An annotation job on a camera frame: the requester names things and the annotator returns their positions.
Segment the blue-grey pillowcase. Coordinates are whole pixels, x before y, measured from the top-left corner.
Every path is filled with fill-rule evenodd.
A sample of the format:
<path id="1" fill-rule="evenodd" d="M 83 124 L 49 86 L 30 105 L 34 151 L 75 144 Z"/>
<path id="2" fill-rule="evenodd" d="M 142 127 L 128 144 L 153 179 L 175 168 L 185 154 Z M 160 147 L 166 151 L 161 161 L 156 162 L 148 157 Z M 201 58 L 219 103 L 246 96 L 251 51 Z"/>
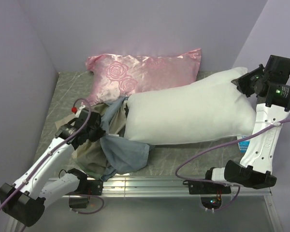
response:
<path id="1" fill-rule="evenodd" d="M 100 139 L 100 144 L 110 164 L 100 177 L 102 181 L 107 181 L 115 174 L 132 173 L 144 168 L 148 162 L 149 152 L 155 147 L 130 141 L 119 135 L 125 128 L 129 112 L 127 103 L 127 97 L 108 102 L 108 107 L 101 118 L 101 127 L 106 134 Z"/>

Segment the white pillow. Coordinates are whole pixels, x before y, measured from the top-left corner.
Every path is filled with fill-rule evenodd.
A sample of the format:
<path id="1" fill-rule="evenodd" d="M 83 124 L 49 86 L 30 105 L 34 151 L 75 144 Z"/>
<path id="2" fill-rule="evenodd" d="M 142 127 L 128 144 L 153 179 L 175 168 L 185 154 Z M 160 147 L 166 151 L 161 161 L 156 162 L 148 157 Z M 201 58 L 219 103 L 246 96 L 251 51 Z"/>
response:
<path id="1" fill-rule="evenodd" d="M 124 137 L 150 145 L 178 145 L 252 134 L 256 112 L 232 80 L 248 72 L 225 71 L 182 87 L 132 94 Z"/>

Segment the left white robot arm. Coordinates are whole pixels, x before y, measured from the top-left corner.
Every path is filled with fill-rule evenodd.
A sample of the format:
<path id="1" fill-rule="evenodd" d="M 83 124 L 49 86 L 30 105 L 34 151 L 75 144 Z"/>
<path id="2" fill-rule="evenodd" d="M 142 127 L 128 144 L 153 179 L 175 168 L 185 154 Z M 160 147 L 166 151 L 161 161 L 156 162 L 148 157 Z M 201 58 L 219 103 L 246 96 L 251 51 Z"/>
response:
<path id="1" fill-rule="evenodd" d="M 0 187 L 0 209 L 26 227 L 33 226 L 45 209 L 64 195 L 92 196 L 87 174 L 70 169 L 60 179 L 48 183 L 56 168 L 86 141 L 99 140 L 105 131 L 101 115 L 84 108 L 56 132 L 41 157 L 13 184 Z"/>

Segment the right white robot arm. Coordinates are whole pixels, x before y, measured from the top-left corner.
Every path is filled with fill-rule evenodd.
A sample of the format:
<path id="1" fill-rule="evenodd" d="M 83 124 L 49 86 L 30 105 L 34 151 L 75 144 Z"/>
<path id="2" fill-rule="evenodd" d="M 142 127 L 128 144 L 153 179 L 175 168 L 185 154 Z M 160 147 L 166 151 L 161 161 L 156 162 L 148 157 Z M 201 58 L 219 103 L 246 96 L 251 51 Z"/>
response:
<path id="1" fill-rule="evenodd" d="M 253 189 L 276 184 L 272 164 L 282 124 L 290 114 L 289 77 L 290 58 L 271 55 L 265 66 L 259 65 L 232 81 L 247 97 L 256 94 L 255 126 L 253 134 L 247 137 L 249 145 L 240 162 L 230 160 L 224 168 L 211 168 L 206 172 L 205 191 L 216 192 L 220 182 Z"/>

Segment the pink rose satin pillow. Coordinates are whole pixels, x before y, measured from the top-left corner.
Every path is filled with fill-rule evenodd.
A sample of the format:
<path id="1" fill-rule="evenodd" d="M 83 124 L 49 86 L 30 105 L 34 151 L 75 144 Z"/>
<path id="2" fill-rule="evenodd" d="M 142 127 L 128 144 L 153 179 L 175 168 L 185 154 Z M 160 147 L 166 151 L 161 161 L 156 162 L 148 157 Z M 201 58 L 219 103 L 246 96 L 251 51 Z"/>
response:
<path id="1" fill-rule="evenodd" d="M 91 105 L 113 102 L 134 93 L 189 85 L 196 81 L 202 58 L 201 49 L 177 57 L 147 57 L 101 54 L 86 60 L 93 73 Z"/>

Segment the beige olive cloth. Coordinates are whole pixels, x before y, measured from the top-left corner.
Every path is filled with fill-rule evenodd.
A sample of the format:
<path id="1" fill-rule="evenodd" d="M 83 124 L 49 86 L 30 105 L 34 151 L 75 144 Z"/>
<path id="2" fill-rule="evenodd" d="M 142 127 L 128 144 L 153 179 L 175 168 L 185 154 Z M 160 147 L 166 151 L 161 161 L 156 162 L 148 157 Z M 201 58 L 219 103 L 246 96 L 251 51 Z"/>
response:
<path id="1" fill-rule="evenodd" d="M 108 125 L 110 134 L 122 137 L 127 120 L 126 107 L 127 100 L 124 100 L 121 104 L 118 104 L 117 101 L 99 103 L 92 106 L 91 109 L 99 112 L 101 116 L 109 116 Z M 100 141 L 91 142 L 86 140 L 85 143 L 73 152 L 72 157 L 82 171 L 95 179 L 106 181 L 117 173 L 107 160 Z"/>

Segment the black left controller box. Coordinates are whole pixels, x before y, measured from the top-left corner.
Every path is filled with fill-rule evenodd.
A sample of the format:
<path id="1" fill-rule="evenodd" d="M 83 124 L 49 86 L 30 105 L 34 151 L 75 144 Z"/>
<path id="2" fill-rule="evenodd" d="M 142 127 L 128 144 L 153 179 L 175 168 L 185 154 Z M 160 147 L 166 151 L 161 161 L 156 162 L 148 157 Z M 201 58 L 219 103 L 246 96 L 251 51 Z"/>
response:
<path id="1" fill-rule="evenodd" d="M 71 209 L 86 209 L 89 205 L 89 197 L 70 197 L 68 204 Z"/>

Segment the black controller box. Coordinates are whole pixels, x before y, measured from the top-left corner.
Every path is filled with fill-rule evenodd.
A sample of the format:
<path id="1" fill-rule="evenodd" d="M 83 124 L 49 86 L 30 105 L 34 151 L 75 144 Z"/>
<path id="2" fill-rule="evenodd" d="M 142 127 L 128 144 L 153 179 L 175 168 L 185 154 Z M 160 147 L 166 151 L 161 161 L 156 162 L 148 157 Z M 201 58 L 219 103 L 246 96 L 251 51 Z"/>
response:
<path id="1" fill-rule="evenodd" d="M 221 208 L 222 198 L 221 197 L 201 197 L 201 203 L 205 209 L 217 210 Z"/>
<path id="2" fill-rule="evenodd" d="M 71 209 L 86 209 L 89 205 L 89 197 L 70 197 L 68 204 Z"/>

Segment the black right controller box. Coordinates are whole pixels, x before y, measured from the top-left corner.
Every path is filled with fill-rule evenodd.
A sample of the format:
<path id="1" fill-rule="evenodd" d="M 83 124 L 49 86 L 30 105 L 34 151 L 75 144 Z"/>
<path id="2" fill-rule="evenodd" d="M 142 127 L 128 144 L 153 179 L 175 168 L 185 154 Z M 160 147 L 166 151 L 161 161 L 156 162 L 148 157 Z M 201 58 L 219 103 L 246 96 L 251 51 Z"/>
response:
<path id="1" fill-rule="evenodd" d="M 222 198 L 221 197 L 201 197 L 201 203 L 205 209 L 217 210 L 221 208 Z"/>

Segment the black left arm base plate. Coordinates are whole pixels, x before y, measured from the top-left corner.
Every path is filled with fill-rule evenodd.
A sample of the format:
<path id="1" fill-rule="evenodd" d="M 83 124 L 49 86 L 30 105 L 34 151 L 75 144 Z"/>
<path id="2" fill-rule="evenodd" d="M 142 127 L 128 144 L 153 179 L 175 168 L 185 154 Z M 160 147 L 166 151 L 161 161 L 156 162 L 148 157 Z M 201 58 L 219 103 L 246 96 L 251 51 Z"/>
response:
<path id="1" fill-rule="evenodd" d="M 93 196 L 101 196 L 103 190 L 103 181 L 96 179 L 88 179 L 85 188 L 85 194 Z"/>

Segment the aluminium front frame rail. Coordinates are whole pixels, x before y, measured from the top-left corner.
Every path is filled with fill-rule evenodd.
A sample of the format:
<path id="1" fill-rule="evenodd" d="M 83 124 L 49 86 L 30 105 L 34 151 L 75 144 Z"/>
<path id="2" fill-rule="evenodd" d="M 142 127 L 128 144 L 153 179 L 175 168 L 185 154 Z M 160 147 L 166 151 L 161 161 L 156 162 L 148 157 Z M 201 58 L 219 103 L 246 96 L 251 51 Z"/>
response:
<path id="1" fill-rule="evenodd" d="M 102 197 L 191 197 L 183 180 L 174 176 L 115 176 L 103 183 Z"/>

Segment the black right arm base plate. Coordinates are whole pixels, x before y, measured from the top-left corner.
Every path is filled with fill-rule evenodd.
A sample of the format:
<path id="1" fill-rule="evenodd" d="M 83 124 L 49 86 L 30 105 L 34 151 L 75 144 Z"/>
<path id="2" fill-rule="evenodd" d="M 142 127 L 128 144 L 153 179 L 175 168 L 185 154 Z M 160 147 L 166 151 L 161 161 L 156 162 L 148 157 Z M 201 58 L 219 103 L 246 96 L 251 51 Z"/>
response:
<path id="1" fill-rule="evenodd" d="M 190 195 L 218 195 L 231 194 L 231 188 L 209 182 L 184 180 L 183 185 L 188 186 Z"/>

